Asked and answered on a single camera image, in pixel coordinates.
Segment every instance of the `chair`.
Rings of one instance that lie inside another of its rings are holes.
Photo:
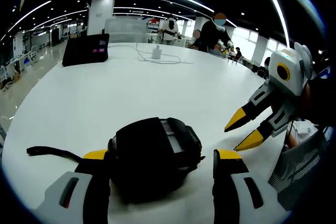
[[[37,52],[36,52],[36,45],[32,46],[32,49],[29,52],[29,59],[33,62],[34,58],[36,58]]]
[[[327,149],[323,132],[318,131],[305,142],[280,154],[269,183],[278,193],[278,201],[293,210],[312,181],[317,163]]]
[[[139,19],[109,18],[105,21],[109,42],[147,42],[146,22]]]
[[[259,70],[257,71],[257,75],[260,76],[260,77],[262,77],[262,78],[265,78],[266,73],[265,73],[264,71],[262,71],[261,69],[259,69]]]
[[[7,79],[7,71],[4,66],[0,67],[0,82],[3,82]]]
[[[243,59],[244,59],[244,56],[241,56],[238,60],[233,59],[233,61],[235,61],[236,64],[237,64],[237,63],[243,64]]]

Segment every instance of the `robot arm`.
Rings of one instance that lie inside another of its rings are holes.
[[[306,46],[295,43],[291,48],[276,51],[269,64],[269,80],[255,91],[249,102],[237,110],[225,127],[225,132],[236,129],[256,118],[270,107],[275,98],[281,98],[280,109],[261,122],[239,145],[236,151],[243,151],[262,144],[269,136],[277,136],[287,128],[295,113],[298,98],[311,78],[311,55]]]

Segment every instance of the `black laptop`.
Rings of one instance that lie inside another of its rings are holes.
[[[64,52],[64,67],[104,62],[108,58],[109,34],[97,34],[69,39]]]

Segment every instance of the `white table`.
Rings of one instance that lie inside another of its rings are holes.
[[[147,52],[152,48],[152,44],[138,46]],[[106,148],[116,131],[132,122],[174,117],[194,129],[206,158],[186,183],[165,199],[125,206],[112,190],[109,222],[213,222],[213,149],[232,150],[271,113],[268,109],[249,124],[224,133],[229,119],[264,79],[240,64],[210,54],[166,45],[161,48],[163,53],[193,64],[139,61],[134,49],[111,47],[108,61],[66,68],[58,64],[33,87],[9,128],[2,162],[10,184],[27,207],[38,207],[47,187],[66,171],[75,170],[77,163],[52,155],[29,157],[26,148],[44,145],[83,156]],[[284,133],[241,152],[250,171],[268,179],[283,139]]]

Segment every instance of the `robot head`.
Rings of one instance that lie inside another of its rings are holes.
[[[295,50],[273,52],[269,63],[269,81],[281,91],[298,97],[305,86],[304,74],[311,78],[311,54],[306,46],[295,43]]]
[[[232,42],[231,40],[229,40],[229,41],[227,42],[227,46],[228,46],[228,47],[233,47],[233,42]]]

